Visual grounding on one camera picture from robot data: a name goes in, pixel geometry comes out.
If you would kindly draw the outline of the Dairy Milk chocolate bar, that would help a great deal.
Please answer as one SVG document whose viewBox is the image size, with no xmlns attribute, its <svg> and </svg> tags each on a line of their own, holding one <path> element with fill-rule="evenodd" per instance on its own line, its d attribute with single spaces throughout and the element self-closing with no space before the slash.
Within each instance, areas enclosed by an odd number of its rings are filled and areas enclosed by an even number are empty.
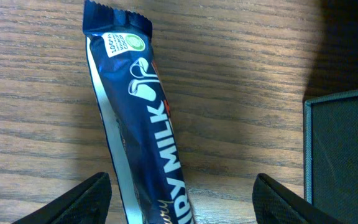
<svg viewBox="0 0 358 224">
<path fill-rule="evenodd" d="M 86 1 L 86 58 L 128 223 L 193 223 L 144 16 Z"/>
</svg>

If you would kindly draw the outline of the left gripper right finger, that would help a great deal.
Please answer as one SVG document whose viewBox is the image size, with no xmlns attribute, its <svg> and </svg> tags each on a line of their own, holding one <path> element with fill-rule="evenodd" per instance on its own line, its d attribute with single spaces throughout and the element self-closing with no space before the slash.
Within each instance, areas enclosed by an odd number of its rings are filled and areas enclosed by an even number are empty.
<svg viewBox="0 0 358 224">
<path fill-rule="evenodd" d="M 258 224 L 340 223 L 264 173 L 254 182 L 252 204 Z"/>
</svg>

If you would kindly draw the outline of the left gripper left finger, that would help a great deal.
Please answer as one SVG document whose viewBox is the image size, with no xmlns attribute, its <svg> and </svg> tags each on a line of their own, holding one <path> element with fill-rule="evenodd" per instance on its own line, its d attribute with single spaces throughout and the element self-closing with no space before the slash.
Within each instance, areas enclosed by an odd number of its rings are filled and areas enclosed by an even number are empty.
<svg viewBox="0 0 358 224">
<path fill-rule="evenodd" d="M 98 172 L 14 224 L 105 224 L 111 197 L 109 174 Z"/>
</svg>

